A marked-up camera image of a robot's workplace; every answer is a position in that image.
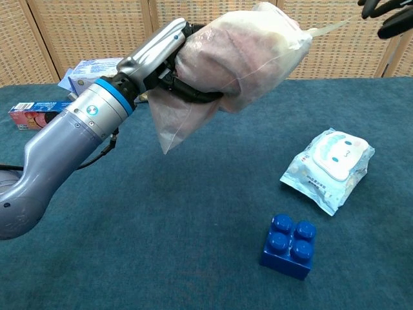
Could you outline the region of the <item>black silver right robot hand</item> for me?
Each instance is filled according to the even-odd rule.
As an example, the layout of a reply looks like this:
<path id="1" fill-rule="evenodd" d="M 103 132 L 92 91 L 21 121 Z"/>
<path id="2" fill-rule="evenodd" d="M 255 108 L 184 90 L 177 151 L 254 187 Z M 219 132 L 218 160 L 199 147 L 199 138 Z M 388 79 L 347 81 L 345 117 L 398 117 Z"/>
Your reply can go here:
<path id="1" fill-rule="evenodd" d="M 384 20 L 377 35 L 380 39 L 390 39 L 412 30 L 412 1 L 391 0 L 380 5 L 379 0 L 359 0 L 362 6 L 361 17 L 377 18 L 387 13 L 393 14 Z"/>

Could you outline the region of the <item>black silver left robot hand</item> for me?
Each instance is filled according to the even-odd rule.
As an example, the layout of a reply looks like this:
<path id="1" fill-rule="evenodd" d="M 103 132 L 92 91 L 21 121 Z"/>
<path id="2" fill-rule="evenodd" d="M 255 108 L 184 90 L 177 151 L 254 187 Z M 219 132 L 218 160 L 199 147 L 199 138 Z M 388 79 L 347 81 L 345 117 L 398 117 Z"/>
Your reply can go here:
<path id="1" fill-rule="evenodd" d="M 115 88 L 130 103 L 156 87 L 190 103 L 205 104 L 222 98 L 221 92 L 202 92 L 177 76 L 177 53 L 186 40 L 203 27 L 182 17 L 161 27 L 117 64 L 117 74 L 113 78 Z"/>

